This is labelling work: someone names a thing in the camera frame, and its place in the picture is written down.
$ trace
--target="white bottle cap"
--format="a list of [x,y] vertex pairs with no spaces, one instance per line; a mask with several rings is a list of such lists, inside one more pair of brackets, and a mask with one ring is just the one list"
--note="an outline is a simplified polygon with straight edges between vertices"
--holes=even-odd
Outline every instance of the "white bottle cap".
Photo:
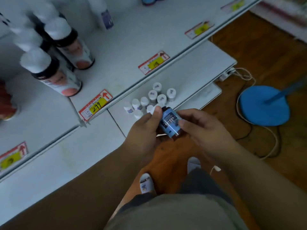
[[11,21],[9,28],[10,30],[15,34],[20,34],[22,31],[24,31],[26,28],[32,28],[34,27],[34,23],[30,21],[30,19],[23,15],[23,16],[17,16],[18,21]]
[[48,22],[45,31],[54,40],[66,38],[71,33],[71,26],[64,18],[57,17]]
[[158,103],[157,105],[155,105],[155,106],[150,110],[151,115],[154,114],[154,109],[155,109],[157,106],[160,106],[161,108],[164,107],[164,105],[162,105],[161,103]]
[[167,97],[165,96],[165,94],[160,94],[157,98],[158,103],[160,104],[166,104],[167,102]]
[[13,42],[27,52],[34,47],[40,47],[43,38],[33,28],[26,28],[20,34],[14,36]]
[[147,97],[142,97],[141,98],[141,105],[142,106],[147,106],[149,104],[149,100]]
[[45,71],[50,63],[51,57],[39,47],[24,53],[20,58],[20,65],[31,73]]
[[149,105],[146,109],[147,113],[150,113],[152,109],[153,109],[153,105]]
[[133,99],[132,100],[132,106],[134,109],[137,109],[141,105],[140,101],[138,99]]
[[132,105],[130,104],[130,102],[125,102],[124,103],[124,109],[125,110],[131,110],[132,109]]
[[150,100],[156,100],[157,97],[158,97],[157,91],[155,91],[155,90],[149,91],[148,97],[149,97]]
[[143,112],[141,110],[135,110],[134,116],[136,119],[140,119],[143,116]]
[[174,88],[169,88],[166,92],[168,98],[175,98],[176,97],[176,90]]
[[154,83],[154,84],[153,84],[153,89],[154,89],[155,91],[157,91],[157,92],[160,92],[161,89],[162,89],[161,83],[159,83],[159,82]]
[[90,3],[91,10],[94,13],[101,14],[107,10],[107,5],[105,0],[88,0]]
[[43,3],[38,5],[33,14],[40,19],[42,23],[48,23],[50,20],[59,16],[59,11],[51,3]]

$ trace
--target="white slipper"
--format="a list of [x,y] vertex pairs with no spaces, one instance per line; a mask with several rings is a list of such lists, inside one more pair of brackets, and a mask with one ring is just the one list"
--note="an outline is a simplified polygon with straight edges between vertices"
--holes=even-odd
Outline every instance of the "white slipper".
[[201,169],[201,162],[196,157],[190,157],[188,160],[188,174],[197,168]]
[[148,192],[156,193],[153,183],[154,182],[148,173],[143,174],[140,177],[140,188],[141,188],[142,194],[145,194]]

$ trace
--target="white shelf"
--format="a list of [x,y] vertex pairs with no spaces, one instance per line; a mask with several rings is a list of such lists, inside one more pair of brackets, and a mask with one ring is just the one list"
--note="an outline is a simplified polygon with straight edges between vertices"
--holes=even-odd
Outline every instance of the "white shelf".
[[136,122],[136,118],[124,110],[126,101],[131,102],[134,98],[140,99],[147,96],[153,83],[160,82],[164,94],[168,88],[176,89],[175,101],[166,104],[175,109],[235,64],[236,61],[232,57],[207,41],[125,96],[108,110],[124,135],[127,136],[132,125]]
[[267,20],[278,28],[288,32],[295,38],[307,43],[307,29],[305,27],[298,26],[295,23],[260,5],[256,5],[251,8],[251,12]]
[[29,155],[2,171],[0,176],[80,124],[69,98],[36,80],[30,73],[15,76],[6,87],[21,112],[9,121],[0,122],[0,154],[25,141]]
[[83,173],[124,140],[106,111],[27,161],[0,182],[0,225]]
[[201,110],[221,93],[221,88],[214,84],[214,82],[211,82],[209,85],[206,85],[185,103],[176,108],[176,110],[186,110],[191,108]]
[[[246,4],[232,13],[220,9],[232,1],[164,0],[151,7],[140,4],[115,19],[110,31],[96,30],[85,39],[96,62],[90,69],[77,72],[83,89],[71,98],[76,110],[81,110],[103,89],[116,98],[148,77],[138,66],[156,53],[161,50],[167,53],[171,57],[167,61],[169,66],[171,60],[207,39],[260,0],[245,0]],[[185,35],[204,20],[214,23],[214,27],[193,40]]]

